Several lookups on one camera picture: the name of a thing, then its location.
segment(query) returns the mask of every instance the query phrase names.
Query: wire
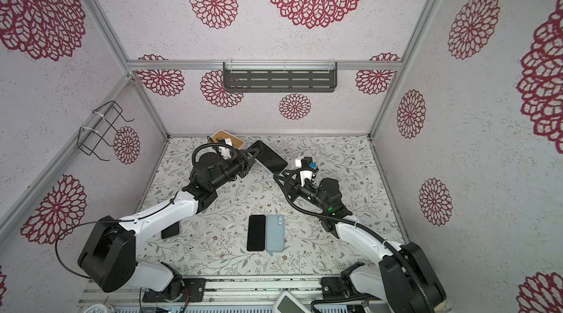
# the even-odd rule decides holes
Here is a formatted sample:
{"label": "wire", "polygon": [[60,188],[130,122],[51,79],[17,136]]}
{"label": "wire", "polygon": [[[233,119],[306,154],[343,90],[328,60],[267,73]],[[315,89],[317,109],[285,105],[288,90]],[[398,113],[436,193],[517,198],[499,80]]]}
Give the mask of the wire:
{"label": "wire", "polygon": [[[309,167],[303,167],[303,168],[295,169],[295,170],[292,170],[288,174],[288,176],[286,176],[286,178],[292,178],[293,175],[297,175],[297,173],[299,173],[301,171],[313,171],[314,172],[314,169],[309,168]],[[424,302],[424,304],[426,306],[427,312],[428,313],[434,313],[434,307],[432,306],[432,303],[430,303],[430,299],[428,298],[428,295],[426,294],[426,291],[424,290],[424,287],[422,286],[422,282],[420,281],[419,277],[416,275],[416,273],[412,269],[409,262],[407,262],[405,260],[405,258],[395,249],[395,247],[393,247],[383,237],[381,237],[379,234],[374,232],[372,229],[370,229],[366,225],[356,223],[355,221],[351,221],[351,220],[348,220],[348,219],[343,219],[343,218],[338,218],[338,217],[334,217],[334,216],[329,216],[329,215],[324,215],[324,214],[320,214],[320,213],[306,211],[303,208],[300,208],[298,205],[291,202],[291,199],[289,198],[289,186],[290,185],[291,184],[289,182],[284,182],[284,186],[282,188],[282,191],[283,191],[283,194],[285,196],[285,200],[287,200],[287,202],[295,210],[297,210],[297,211],[299,211],[303,214],[314,216],[314,217],[317,217],[317,218],[320,218],[320,219],[329,219],[329,220],[333,220],[335,222],[343,222],[345,224],[350,224],[350,225],[354,225],[356,227],[359,227],[363,231],[365,231],[365,232],[369,233],[371,236],[375,237],[387,249],[389,249],[389,251],[393,254],[393,258],[395,258],[400,263],[400,265],[405,268],[405,270],[409,274],[409,276],[412,277],[414,284],[416,285],[418,291],[420,292],[420,295],[422,296],[422,301]]]}
{"label": "wire", "polygon": [[69,272],[71,272],[72,274],[77,275],[77,276],[80,276],[81,278],[91,279],[89,276],[82,275],[82,274],[80,274],[80,273],[75,272],[74,270],[72,270],[72,269],[70,269],[69,267],[67,267],[67,266],[65,265],[65,263],[62,262],[61,257],[60,257],[60,255],[59,255],[59,240],[61,239],[61,237],[62,237],[64,234],[66,234],[67,232],[71,232],[72,230],[76,229],[77,227],[84,226],[84,225],[98,224],[98,223],[131,222],[131,221],[141,220],[141,219],[144,219],[144,218],[148,218],[148,217],[150,217],[150,216],[153,216],[153,215],[155,215],[156,213],[158,213],[159,211],[163,211],[167,206],[169,206],[169,205],[171,205],[171,204],[173,204],[173,203],[174,203],[174,199],[171,198],[171,199],[170,199],[170,202],[168,202],[167,205],[165,205],[164,207],[162,207],[162,208],[159,209],[158,211],[155,211],[154,213],[149,214],[149,215],[144,216],[144,217],[141,217],[141,218],[139,218],[139,219],[131,219],[131,220],[120,220],[120,219],[117,219],[117,220],[107,220],[107,221],[100,221],[100,220],[98,220],[98,221],[88,221],[88,222],[84,222],[84,223],[82,223],[82,224],[78,224],[78,225],[71,226],[71,227],[69,227],[68,229],[66,229],[65,231],[61,232],[61,233],[59,234],[59,236],[57,236],[57,239],[55,240],[55,255],[57,256],[57,260],[59,261],[60,265],[61,265],[63,268],[67,269],[67,270],[68,270]]}
{"label": "wire", "polygon": [[311,309],[313,310],[314,313],[322,313],[320,310],[315,308],[315,305],[321,304],[321,303],[345,303],[345,302],[351,302],[351,301],[356,301],[356,300],[370,300],[372,299],[373,296],[372,295],[357,295],[357,296],[353,296],[350,298],[344,298],[342,300],[314,300],[313,302],[311,302]]}
{"label": "wire", "polygon": [[228,161],[228,162],[230,162],[230,161],[233,161],[233,160],[236,159],[236,152],[237,152],[237,149],[234,148],[233,146],[228,145],[228,144],[226,144],[226,143],[206,143],[206,144],[203,144],[203,145],[199,146],[198,148],[196,148],[196,149],[194,150],[194,152],[191,154],[191,165],[195,165],[195,163],[196,163],[195,157],[196,157],[196,155],[198,154],[198,152],[201,151],[201,150],[204,149],[204,148],[209,148],[209,147],[225,147],[225,148],[227,148],[227,149],[230,149],[230,150],[232,150],[234,153],[233,153],[233,155],[231,156],[231,158],[225,159],[225,160]]}
{"label": "wire", "polygon": [[162,208],[159,209],[158,211],[156,211],[156,212],[154,212],[154,213],[151,213],[151,214],[149,214],[149,215],[146,215],[146,216],[144,216],[144,217],[141,217],[141,218],[139,218],[138,220],[151,217],[151,216],[155,215],[156,213],[158,213],[159,211],[165,210],[165,208],[166,208],[167,206],[171,205],[171,204],[174,204],[174,199],[173,199],[173,198],[170,199],[170,201],[168,202],[167,205],[165,205],[164,207],[162,207]]}
{"label": "wire", "polygon": [[184,313],[185,313],[187,309],[187,303],[188,301],[190,301],[191,293],[188,289],[185,289],[184,292],[186,293],[186,303],[184,304]]}
{"label": "wire", "polygon": [[74,270],[70,269],[69,267],[67,267],[67,266],[62,262],[61,257],[60,257],[60,255],[59,255],[59,246],[58,246],[58,245],[59,245],[59,240],[61,239],[61,237],[62,237],[64,234],[66,234],[67,232],[70,232],[70,231],[76,229],[76,228],[79,227],[79,226],[90,225],[90,224],[97,224],[97,223],[116,223],[116,222],[129,222],[129,221],[134,221],[134,220],[124,220],[124,221],[121,221],[121,220],[99,221],[99,220],[98,220],[98,221],[89,221],[89,222],[85,222],[85,223],[82,223],[82,224],[78,224],[78,225],[74,225],[74,226],[69,227],[69,228],[66,229],[65,231],[61,232],[61,233],[59,234],[59,236],[57,236],[57,239],[55,240],[55,255],[57,256],[57,260],[59,261],[60,265],[62,265],[63,268],[67,269],[67,270],[68,270],[69,272],[71,272],[72,274],[78,275],[78,276],[80,276],[80,277],[82,277],[82,278],[85,278],[85,279],[91,279],[89,276],[82,275],[82,274],[78,274],[77,272],[75,272]]}

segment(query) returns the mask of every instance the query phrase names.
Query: floral tablecloth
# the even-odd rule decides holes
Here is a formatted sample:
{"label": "floral tablecloth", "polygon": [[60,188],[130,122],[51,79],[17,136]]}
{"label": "floral tablecloth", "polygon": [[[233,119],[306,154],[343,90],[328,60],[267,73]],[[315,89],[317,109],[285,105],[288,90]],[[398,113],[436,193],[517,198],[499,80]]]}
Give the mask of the floral tablecloth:
{"label": "floral tablecloth", "polygon": [[[340,182],[342,201],[363,224],[382,236],[403,241],[397,220],[377,171],[366,136],[248,137],[261,139],[285,157],[293,169],[297,157],[313,157],[323,177]],[[198,137],[169,141],[142,209],[167,200],[188,184],[191,154],[205,143]],[[218,198],[200,214],[181,221],[180,234],[163,240],[152,237],[138,256],[165,261],[184,275],[336,274],[362,257],[326,233],[317,218],[296,212],[286,203],[271,174],[256,163],[243,179],[217,190]],[[302,208],[319,211],[304,200]],[[247,252],[248,217],[285,215],[285,250]]]}

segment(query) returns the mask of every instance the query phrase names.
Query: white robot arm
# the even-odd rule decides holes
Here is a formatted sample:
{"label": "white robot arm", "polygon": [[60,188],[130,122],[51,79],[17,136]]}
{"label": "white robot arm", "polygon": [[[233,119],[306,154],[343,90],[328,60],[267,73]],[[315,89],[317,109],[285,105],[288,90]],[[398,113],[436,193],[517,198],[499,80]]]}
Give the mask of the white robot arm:
{"label": "white robot arm", "polygon": [[[348,242],[372,262],[356,263],[342,271],[343,285],[337,287],[345,286],[345,295],[369,294],[387,301],[396,312],[408,313],[433,311],[445,300],[444,289],[418,245],[388,241],[361,224],[342,203],[338,180],[324,178],[318,186],[313,184],[319,169],[312,158],[296,160],[296,166],[295,170],[274,175],[289,204],[299,212],[319,218],[326,232]],[[306,211],[295,205],[293,202],[299,197],[322,212]],[[311,308],[318,312],[313,304]]]}
{"label": "white robot arm", "polygon": [[[204,153],[204,148],[216,153]],[[179,221],[204,211],[217,198],[216,190],[237,177],[248,175],[259,149],[238,150],[230,144],[208,143],[192,154],[190,183],[174,198],[147,210],[115,220],[107,216],[95,225],[78,265],[104,292],[119,288],[148,288],[166,300],[181,295],[182,276],[168,264],[136,258],[136,250],[153,235],[167,238],[178,234]]]}

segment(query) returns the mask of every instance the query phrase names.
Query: white device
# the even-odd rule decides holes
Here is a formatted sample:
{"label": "white device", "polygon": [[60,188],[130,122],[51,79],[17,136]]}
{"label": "white device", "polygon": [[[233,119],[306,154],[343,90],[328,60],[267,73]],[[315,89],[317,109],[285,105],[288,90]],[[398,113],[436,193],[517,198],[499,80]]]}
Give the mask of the white device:
{"label": "white device", "polygon": [[[301,168],[301,159],[295,159],[295,168]],[[313,179],[313,172],[308,170],[299,171],[299,176],[301,176],[301,186],[305,186],[305,179]]]}
{"label": "white device", "polygon": [[299,300],[293,297],[289,291],[284,291],[279,296],[276,303],[274,303],[275,313],[310,313],[309,309],[299,302]]}
{"label": "white device", "polygon": [[103,305],[101,303],[96,303],[88,307],[82,313],[115,313],[116,309],[112,305]]}

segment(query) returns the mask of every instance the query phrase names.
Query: black smartphone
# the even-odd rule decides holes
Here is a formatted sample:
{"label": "black smartphone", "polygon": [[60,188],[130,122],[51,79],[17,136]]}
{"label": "black smartphone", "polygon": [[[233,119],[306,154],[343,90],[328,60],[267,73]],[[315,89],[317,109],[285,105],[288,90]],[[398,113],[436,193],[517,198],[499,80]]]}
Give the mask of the black smartphone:
{"label": "black smartphone", "polygon": [[251,215],[248,217],[247,251],[264,251],[266,249],[266,216]]}
{"label": "black smartphone", "polygon": [[254,142],[249,148],[260,148],[256,160],[268,169],[272,174],[279,175],[287,168],[287,162],[278,153],[274,152],[264,142],[258,140]]}

